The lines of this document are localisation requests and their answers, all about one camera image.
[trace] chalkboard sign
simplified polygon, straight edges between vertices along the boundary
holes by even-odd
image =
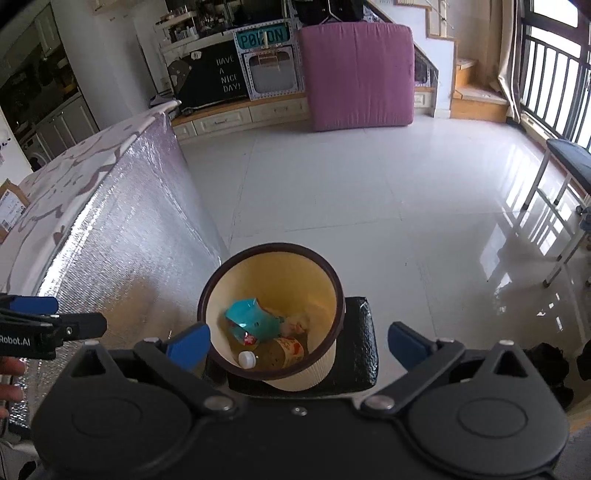
[[[233,41],[192,51],[168,66],[181,109],[248,97]]]

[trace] teal sign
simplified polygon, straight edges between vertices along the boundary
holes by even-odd
[[[287,28],[287,24],[280,23],[236,32],[238,46],[243,50],[263,47],[265,45],[265,33],[267,34],[268,45],[283,43],[290,39],[290,30]]]

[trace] silver insulation sheet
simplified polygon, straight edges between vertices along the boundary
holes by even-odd
[[[163,115],[90,198],[49,263],[38,295],[57,297],[60,313],[103,313],[108,329],[101,343],[130,348],[192,325],[206,281],[227,257]],[[12,406],[11,423],[30,425],[80,345],[64,344],[54,361],[28,362],[18,381],[25,401]]]

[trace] reflective floor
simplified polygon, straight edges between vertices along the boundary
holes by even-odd
[[[386,346],[395,320],[471,348],[543,341],[567,357],[591,338],[587,252],[542,287],[569,236],[539,196],[520,211],[543,154],[513,127],[426,116],[324,133],[285,124],[183,151],[231,253],[302,244],[331,262],[347,296],[369,299],[377,388],[401,374]],[[553,198],[563,179],[550,165],[541,188]],[[575,205],[567,193],[558,206],[573,228]],[[577,398],[591,391],[574,364],[568,383]]]

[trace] wooden stair step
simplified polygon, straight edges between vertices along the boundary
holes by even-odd
[[[459,87],[453,94],[452,118],[505,123],[509,102],[492,90],[476,85]]]
[[[456,60],[456,68],[459,70],[469,69],[470,67],[475,66],[478,63],[478,60],[472,59],[457,59]]]
[[[457,59],[456,61],[456,85],[455,88],[464,87],[476,80],[477,60]]]
[[[498,105],[509,105],[509,102],[500,93],[480,87],[478,85],[457,87],[456,91],[460,93],[463,100],[473,100],[475,102],[483,103],[497,103]]]

